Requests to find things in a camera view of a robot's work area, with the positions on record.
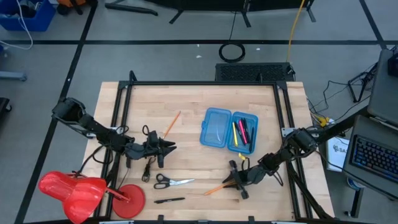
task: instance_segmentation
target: red disc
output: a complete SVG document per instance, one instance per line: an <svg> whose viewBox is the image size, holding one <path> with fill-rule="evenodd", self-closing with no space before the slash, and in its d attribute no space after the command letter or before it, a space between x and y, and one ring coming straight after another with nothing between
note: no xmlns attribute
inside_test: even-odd
<svg viewBox="0 0 398 224"><path fill-rule="evenodd" d="M130 201L113 198L113 210L121 218L132 218L138 215L145 205L144 191L134 184L127 184L119 189Z"/></svg>

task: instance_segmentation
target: wooden table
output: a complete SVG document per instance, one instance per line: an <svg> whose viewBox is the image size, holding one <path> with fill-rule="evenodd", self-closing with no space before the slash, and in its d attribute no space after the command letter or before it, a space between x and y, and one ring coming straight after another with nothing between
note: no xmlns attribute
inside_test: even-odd
<svg viewBox="0 0 398 224"><path fill-rule="evenodd" d="M117 86L116 82L104 82L101 86L94 117L104 126L110 126ZM288 83L288 88L296 127L311 126L303 83ZM285 125L289 126L281 91L280 102L284 111ZM160 169L156 163L153 164L150 181L145 183L141 181L141 176L147 159L132 161L132 169L123 185L136 184L144 190L146 195L146 205L134 219L156 220L158 215L164 215L165 220L247 221L248 216L254 216L256 221L293 220L285 164L279 169L285 183L283 187L275 178L265 177L259 184L246 187L250 195L250 198L246 200L243 200L240 192L235 189L223 189L209 196L203 196L206 191L219 186L221 181L228 176L229 160L234 159L238 167L242 161L235 152L227 148L219 149L200 144L201 122L209 107L228 109L232 113L242 111L258 116L256 148L255 152L249 156L252 166L256 165L256 161L264 154L276 152L280 147L279 122L271 86L134 86L127 117L127 125L130 127L127 135L134 136L137 142L146 140L141 132L143 125L148 125L150 130L156 130L159 136L163 136L177 112L181 111L181 115L166 137L166 140L176 142L178 147L165 158L164 168ZM118 124L121 119L121 113L119 114ZM97 147L96 140L89 140L85 158ZM101 158L104 152L105 150L99 152L97 158ZM127 171L125 159L123 156L120 162L117 186ZM320 156L313 153L303 159L303 167L309 191L325 211L334 216ZM101 164L91 160L83 173L91 177L99 177L101 168ZM158 173L172 179L194 178L195 181L155 190L153 184ZM299 202L302 202L298 188L297 195ZM186 199L178 202L154 203L154 200L174 197ZM302 204L301 216L304 217ZM102 215L104 208L105 204L101 208ZM120 218L113 213L112 219Z"/></svg>

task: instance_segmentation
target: black keyboard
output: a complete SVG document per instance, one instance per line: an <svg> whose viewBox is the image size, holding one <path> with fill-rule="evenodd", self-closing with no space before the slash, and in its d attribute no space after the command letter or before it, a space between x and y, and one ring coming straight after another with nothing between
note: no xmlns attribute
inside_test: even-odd
<svg viewBox="0 0 398 224"><path fill-rule="evenodd" d="M357 135L351 163L398 182L398 149Z"/></svg>

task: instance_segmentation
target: gray floor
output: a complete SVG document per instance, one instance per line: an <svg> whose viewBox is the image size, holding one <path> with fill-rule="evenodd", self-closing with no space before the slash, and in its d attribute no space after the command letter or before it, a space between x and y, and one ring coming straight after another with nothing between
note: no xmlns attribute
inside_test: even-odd
<svg viewBox="0 0 398 224"><path fill-rule="evenodd" d="M395 0L366 1L384 40L398 40ZM88 40L174 40L227 39L233 13L184 12L170 25L176 10L154 4L131 1L159 12L159 17L107 10L101 2L88 33ZM317 18L312 23L306 12L300 16L295 31L298 40L376 40L376 36L357 0L317 0L313 5ZM44 33L34 33L35 40L79 40L89 9L84 15L74 12L56 15ZM252 28L236 16L233 39L289 39L296 10L249 13ZM26 40L23 32L7 32L0 27L1 40ZM89 113L94 112L101 82L127 79L134 70L139 80L214 80L219 45L85 45L68 96L78 98ZM245 45L242 62L283 62L287 45ZM378 45L293 45L290 61L298 81L304 82L313 103L322 100L327 81L346 82L377 61ZM0 216L3 223L14 221L32 169L50 124L51 109L60 96L76 45L35 45L30 51L7 49L0 58L0 70L22 71L26 82L0 80L0 96L8 97L14 107L0 127ZM238 54L226 49L226 56ZM344 86L331 85L326 95ZM323 112L332 118L341 116L352 101L345 89L328 100ZM72 130L58 125L42 173L49 170L69 172L79 167L86 140ZM346 186L342 174L325 171L335 214L342 220L351 206L354 192ZM362 222L394 223L398 203L367 190L359 218ZM35 192L26 222L65 218L60 204Z"/></svg>

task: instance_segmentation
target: blue plastic container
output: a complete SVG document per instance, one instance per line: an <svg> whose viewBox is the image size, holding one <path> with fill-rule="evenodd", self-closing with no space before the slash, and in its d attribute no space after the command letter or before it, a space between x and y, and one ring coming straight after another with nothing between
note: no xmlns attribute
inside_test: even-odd
<svg viewBox="0 0 398 224"><path fill-rule="evenodd" d="M27 29L29 32L46 31L55 15L55 8L50 4L49 0L30 0L30 2L34 4L42 2L42 4L38 8L35 17L24 18ZM0 14L11 14L18 10L19 8L16 0L0 0ZM18 20L18 17L0 16L0 25L2 25L6 30L24 30Z"/></svg>
<svg viewBox="0 0 398 224"><path fill-rule="evenodd" d="M252 151L249 151L250 144L244 145L238 136L238 147L234 145L234 137L232 131L232 122L242 118L246 119L248 124L249 135L253 139ZM206 146L223 148L228 143L228 149L243 154L252 154L256 148L257 127L259 119L256 115L242 112L235 112L231 115L229 110L219 108L208 108L205 120L201 124L200 143ZM251 136L251 130L254 128L254 136Z"/></svg>

